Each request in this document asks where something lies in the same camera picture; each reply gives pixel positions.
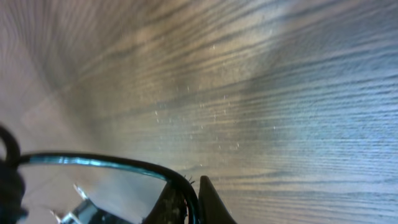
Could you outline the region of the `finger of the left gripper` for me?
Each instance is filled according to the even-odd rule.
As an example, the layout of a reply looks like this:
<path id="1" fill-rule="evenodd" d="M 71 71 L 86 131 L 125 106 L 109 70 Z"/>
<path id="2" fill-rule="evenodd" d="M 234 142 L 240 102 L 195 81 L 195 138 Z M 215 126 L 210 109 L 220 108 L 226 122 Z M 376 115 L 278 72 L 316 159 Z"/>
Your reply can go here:
<path id="1" fill-rule="evenodd" d="M 1 161 L 1 224 L 16 224 L 28 216 L 22 207 L 25 182 L 15 169 Z"/>

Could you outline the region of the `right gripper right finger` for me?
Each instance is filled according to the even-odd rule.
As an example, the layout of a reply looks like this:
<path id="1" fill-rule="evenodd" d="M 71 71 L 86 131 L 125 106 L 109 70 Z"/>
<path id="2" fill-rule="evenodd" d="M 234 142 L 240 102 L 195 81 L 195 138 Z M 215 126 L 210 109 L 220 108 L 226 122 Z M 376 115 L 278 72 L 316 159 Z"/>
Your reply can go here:
<path id="1" fill-rule="evenodd" d="M 203 223 L 237 224 L 229 214 L 208 176 L 203 175 L 200 177 L 198 200 Z"/>

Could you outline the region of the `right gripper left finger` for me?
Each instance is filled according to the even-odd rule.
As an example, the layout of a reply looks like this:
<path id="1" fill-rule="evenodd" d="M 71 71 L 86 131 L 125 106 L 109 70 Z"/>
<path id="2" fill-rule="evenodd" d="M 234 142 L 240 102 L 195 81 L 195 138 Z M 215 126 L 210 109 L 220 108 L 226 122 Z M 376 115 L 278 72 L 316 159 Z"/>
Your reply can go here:
<path id="1" fill-rule="evenodd" d="M 142 224 L 184 224 L 187 205 L 183 194 L 169 182 Z"/>

